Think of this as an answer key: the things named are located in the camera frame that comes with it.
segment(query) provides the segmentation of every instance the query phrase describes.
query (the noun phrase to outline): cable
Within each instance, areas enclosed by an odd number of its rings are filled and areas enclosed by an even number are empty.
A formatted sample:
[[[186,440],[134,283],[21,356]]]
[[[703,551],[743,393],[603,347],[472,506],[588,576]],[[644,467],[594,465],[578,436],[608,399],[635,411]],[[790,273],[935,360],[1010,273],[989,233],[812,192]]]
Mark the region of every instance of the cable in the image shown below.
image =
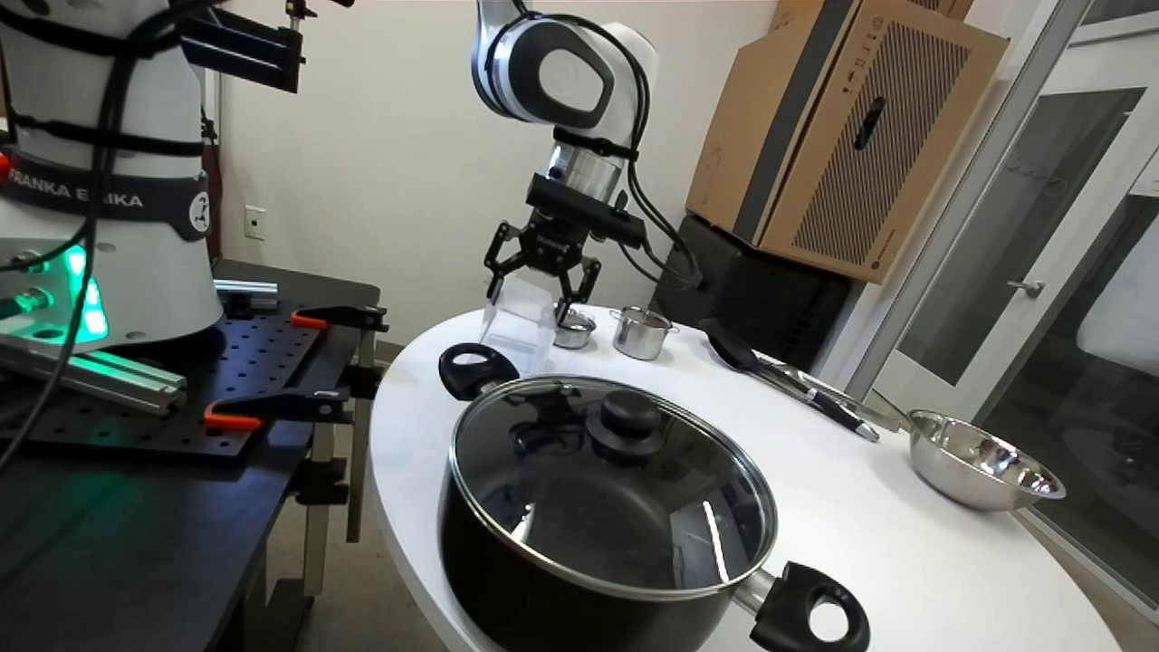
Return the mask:
[[[144,18],[124,39],[124,53],[112,58],[112,69],[105,77],[102,116],[98,116],[98,131],[102,135],[120,135],[124,105],[126,105],[134,65],[138,65],[134,47],[172,39],[175,33],[165,33],[165,29],[175,29],[186,10],[198,10],[198,7],[209,7],[209,5],[220,5],[220,0],[188,0],[183,7],[155,10],[153,18]],[[74,306],[74,315],[70,315],[66,344],[63,344],[58,361],[56,361],[46,383],[39,388],[32,411],[27,413],[21,429],[8,440],[8,446],[0,453],[0,479],[8,475],[14,453],[28,442],[28,436],[43,422],[43,411],[56,399],[56,393],[63,388],[63,377],[66,377],[70,360],[76,350],[85,306],[89,306],[89,295],[91,295],[93,263],[98,263],[93,262],[98,257],[98,209],[102,209],[102,196],[105,196],[105,185],[109,185],[112,169],[115,169],[115,146],[109,138],[109,146],[93,146],[93,160],[91,160],[91,174],[93,174],[91,178],[91,192],[89,192],[91,202],[89,202],[85,226],[76,228],[89,257],[85,257],[81,290],[76,290],[76,306]]]
[[[58,246],[37,252],[37,257],[10,257],[8,263],[0,263],[0,275],[5,273],[28,273],[37,263],[46,263],[46,262],[58,262],[66,250],[74,250],[76,243],[85,243],[85,226]]]
[[[642,140],[644,140],[644,131],[650,131],[650,121],[652,121],[652,88],[650,88],[650,74],[644,65],[638,63],[638,53],[626,50],[626,45],[619,45],[605,25],[597,23],[588,23],[581,15],[547,15],[555,23],[569,23],[569,25],[581,25],[581,29],[591,29],[597,33],[603,39],[608,39],[632,65],[635,74],[635,83],[638,83],[638,116],[635,116],[635,128],[632,128],[632,150],[638,151]],[[684,243],[684,236],[657,209],[657,202],[650,201],[642,178],[638,178],[638,160],[626,160],[626,192],[632,201],[644,209],[644,219],[683,250],[683,257],[690,262],[690,275],[679,275],[683,286],[703,286],[703,263],[698,257],[693,252],[693,246]]]
[[[650,283],[661,283],[661,275],[652,275],[625,243],[619,243],[619,252],[638,275],[644,275]]]

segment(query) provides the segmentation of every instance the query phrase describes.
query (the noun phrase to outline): black object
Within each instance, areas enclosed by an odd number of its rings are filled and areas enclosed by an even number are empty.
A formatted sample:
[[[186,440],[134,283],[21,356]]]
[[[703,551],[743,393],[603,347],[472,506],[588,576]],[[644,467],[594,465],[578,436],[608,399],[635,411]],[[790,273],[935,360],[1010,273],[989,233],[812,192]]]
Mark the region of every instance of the black object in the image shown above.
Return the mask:
[[[440,356],[440,382],[459,403],[477,399],[487,383],[501,383],[514,377],[518,377],[514,361],[488,344],[469,341]]]
[[[714,356],[726,366],[731,366],[741,373],[755,373],[778,393],[790,393],[794,399],[815,406],[818,413],[827,413],[831,422],[838,422],[848,430],[858,430],[858,436],[872,430],[843,396],[803,382],[798,368],[757,360],[757,350],[748,341],[741,341],[736,332],[727,332],[722,321],[709,321],[708,337],[709,337]]]
[[[376,306],[381,295],[364,283],[253,263],[215,273],[279,283],[288,306]],[[360,341],[353,330],[326,332],[301,361],[301,383],[329,388]],[[115,411],[93,403],[89,425],[98,429],[109,417]],[[188,411],[188,422],[172,422],[161,436],[195,436],[195,422],[198,411]],[[253,440],[248,465],[91,460],[28,449],[0,494],[0,649],[226,652],[237,649],[230,622],[253,622],[252,616],[259,616],[262,645],[294,649],[282,640],[308,622],[301,616],[308,599],[288,588],[301,581],[274,581],[262,614],[248,610],[242,588],[262,570],[265,539],[308,446],[312,425],[282,422]]]
[[[63,393],[28,446],[52,453],[242,465],[252,442],[208,430],[198,406],[288,393],[326,337],[318,337],[318,330],[290,327],[288,315],[268,315],[220,320],[215,330],[195,337],[120,347],[126,360],[188,377],[188,406],[195,411],[161,422],[131,406]],[[5,403],[20,403],[27,393],[37,388],[14,388]]]
[[[312,330],[329,330],[329,327],[345,327],[345,330],[364,330],[364,332],[388,332],[388,309],[364,309],[364,306],[323,306],[323,309],[299,309],[290,315],[299,327],[312,327]]]
[[[294,393],[209,403],[204,411],[204,425],[215,436],[253,436],[272,422],[347,425],[353,422],[347,403],[353,396],[345,388],[337,393],[294,388]]]
[[[353,393],[353,399],[373,399],[376,396],[376,388],[383,383],[383,366],[347,366],[345,373],[341,373],[341,388],[345,393]]]
[[[91,169],[5,150],[10,169],[0,178],[0,196],[43,209],[85,219],[91,209]],[[105,221],[161,221],[195,243],[209,233],[208,178],[126,178],[109,174],[102,196]]]
[[[308,7],[308,0],[288,0],[288,15],[290,18],[316,18],[316,10]]]
[[[644,453],[608,449],[597,430],[617,446],[644,442]],[[617,382],[492,383],[459,417],[448,481],[448,588],[508,649],[693,652],[777,539],[777,499],[743,449]],[[812,634],[818,603],[848,614],[843,640]],[[868,620],[842,583],[790,564],[755,640],[862,652]]]
[[[353,486],[345,486],[347,465],[345,460],[305,460],[294,470],[290,494],[305,506],[335,506],[353,499]]]
[[[46,0],[27,0],[32,15],[52,15]]]
[[[66,121],[39,121],[27,114],[8,114],[14,131],[43,131],[63,140],[81,140],[93,150],[124,150],[124,151],[153,151],[153,155],[186,155],[195,160],[208,151],[208,140],[172,140],[172,138],[144,138],[144,135],[109,135],[102,128],[89,125],[66,125]]]
[[[855,283],[803,267],[690,215],[683,238],[698,257],[703,283],[690,286],[690,262],[675,252],[661,275],[652,309],[675,321],[727,321],[757,350],[812,368],[835,332]]]
[[[218,290],[218,302],[230,320],[262,320],[279,315],[282,309],[279,295]]]
[[[644,246],[650,233],[644,221],[597,202],[555,178],[535,174],[530,190],[530,208],[534,219],[524,228],[501,226],[483,263],[492,273],[492,283],[487,296],[497,296],[505,279],[518,267],[535,267],[563,286],[563,309],[567,315],[569,306],[585,306],[603,275],[603,262],[585,257],[588,238],[613,238],[625,246]]]
[[[183,23],[183,50],[198,69],[218,69],[299,96],[305,63],[299,29],[272,29],[220,7],[208,7]]]

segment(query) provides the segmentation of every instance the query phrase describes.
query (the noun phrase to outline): robotic arm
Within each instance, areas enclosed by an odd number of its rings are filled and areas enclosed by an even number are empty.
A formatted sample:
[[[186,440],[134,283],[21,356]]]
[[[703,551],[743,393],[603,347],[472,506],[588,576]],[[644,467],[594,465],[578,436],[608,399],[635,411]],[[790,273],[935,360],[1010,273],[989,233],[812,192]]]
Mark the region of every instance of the robotic arm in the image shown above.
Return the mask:
[[[487,252],[497,302],[505,275],[535,267],[563,286],[559,320],[588,302],[603,263],[585,257],[588,238],[644,246],[644,221],[632,219],[625,185],[650,121],[650,77],[626,45],[632,29],[603,29],[573,15],[534,15],[521,0],[477,0],[472,77],[477,97],[524,125],[555,125],[547,174],[534,178],[524,228],[501,226]],[[588,105],[567,103],[544,83],[552,58],[585,65],[597,81]]]
[[[290,25],[220,5],[0,0],[0,344],[52,356],[76,313],[76,347],[172,341],[220,320],[195,69],[299,92],[299,23],[312,18],[308,0],[288,0]]]

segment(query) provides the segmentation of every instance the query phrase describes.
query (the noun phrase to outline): small bowl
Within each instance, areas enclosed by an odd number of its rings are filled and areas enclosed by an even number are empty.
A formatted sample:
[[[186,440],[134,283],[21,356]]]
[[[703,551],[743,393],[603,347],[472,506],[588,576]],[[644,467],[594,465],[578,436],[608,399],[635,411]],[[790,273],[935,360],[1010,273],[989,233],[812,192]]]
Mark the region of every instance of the small bowl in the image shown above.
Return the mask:
[[[585,350],[591,344],[594,320],[581,315],[578,309],[555,321],[555,347]]]
[[[650,313],[642,306],[626,306],[619,313],[619,330],[613,347],[626,360],[657,361],[669,330],[675,321],[666,315]]]
[[[943,495],[974,511],[1065,499],[1065,481],[1018,446],[943,413],[911,413],[911,465]]]

